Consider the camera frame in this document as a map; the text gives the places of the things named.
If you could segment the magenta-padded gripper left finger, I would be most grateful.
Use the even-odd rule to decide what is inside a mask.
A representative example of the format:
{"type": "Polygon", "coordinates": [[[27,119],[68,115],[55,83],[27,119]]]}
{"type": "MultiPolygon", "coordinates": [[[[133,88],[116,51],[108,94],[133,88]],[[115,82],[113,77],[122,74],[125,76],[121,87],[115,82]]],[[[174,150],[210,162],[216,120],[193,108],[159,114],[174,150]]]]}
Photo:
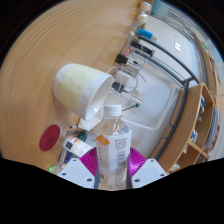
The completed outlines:
{"type": "Polygon", "coordinates": [[[96,149],[92,148],[81,158],[72,158],[58,176],[78,186],[97,189],[99,172],[96,149]]]}

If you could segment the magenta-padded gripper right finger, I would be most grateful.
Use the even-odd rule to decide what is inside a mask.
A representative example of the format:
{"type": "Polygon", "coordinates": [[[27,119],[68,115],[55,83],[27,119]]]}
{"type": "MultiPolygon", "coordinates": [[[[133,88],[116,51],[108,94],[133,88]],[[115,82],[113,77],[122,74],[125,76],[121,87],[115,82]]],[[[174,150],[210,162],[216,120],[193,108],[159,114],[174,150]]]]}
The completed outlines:
{"type": "Polygon", "coordinates": [[[165,177],[167,173],[155,159],[146,159],[136,149],[130,149],[127,188],[136,189],[165,177]]]}

